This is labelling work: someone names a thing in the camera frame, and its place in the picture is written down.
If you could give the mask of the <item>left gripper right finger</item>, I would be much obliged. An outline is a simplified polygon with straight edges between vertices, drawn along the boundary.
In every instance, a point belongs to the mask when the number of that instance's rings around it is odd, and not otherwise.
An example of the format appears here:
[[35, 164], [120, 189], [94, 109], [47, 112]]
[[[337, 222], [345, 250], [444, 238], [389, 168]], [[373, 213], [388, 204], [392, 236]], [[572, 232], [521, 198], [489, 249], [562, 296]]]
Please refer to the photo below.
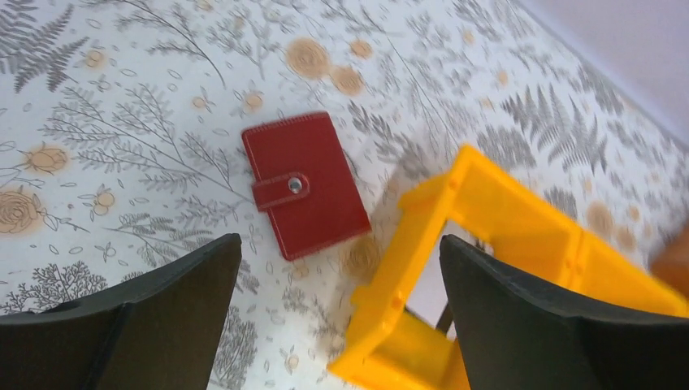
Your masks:
[[446, 235], [440, 268], [473, 389], [685, 389], [688, 321], [559, 287]]

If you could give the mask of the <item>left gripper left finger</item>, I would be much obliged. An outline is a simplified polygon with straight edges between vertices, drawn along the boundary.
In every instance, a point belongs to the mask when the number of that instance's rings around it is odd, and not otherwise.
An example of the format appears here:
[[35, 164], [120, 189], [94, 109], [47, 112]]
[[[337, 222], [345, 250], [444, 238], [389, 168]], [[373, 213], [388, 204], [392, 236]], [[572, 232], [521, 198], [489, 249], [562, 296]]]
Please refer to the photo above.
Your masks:
[[2, 316], [2, 388], [206, 388], [241, 259], [226, 234], [101, 292]]

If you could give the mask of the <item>yellow three-compartment bin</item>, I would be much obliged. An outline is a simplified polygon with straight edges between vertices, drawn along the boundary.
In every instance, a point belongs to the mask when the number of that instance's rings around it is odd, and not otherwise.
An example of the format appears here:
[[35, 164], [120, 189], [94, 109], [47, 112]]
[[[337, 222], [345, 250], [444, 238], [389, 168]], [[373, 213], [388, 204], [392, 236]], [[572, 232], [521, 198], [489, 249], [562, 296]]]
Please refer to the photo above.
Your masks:
[[365, 389], [687, 388], [687, 299], [475, 148], [399, 207], [332, 374]]

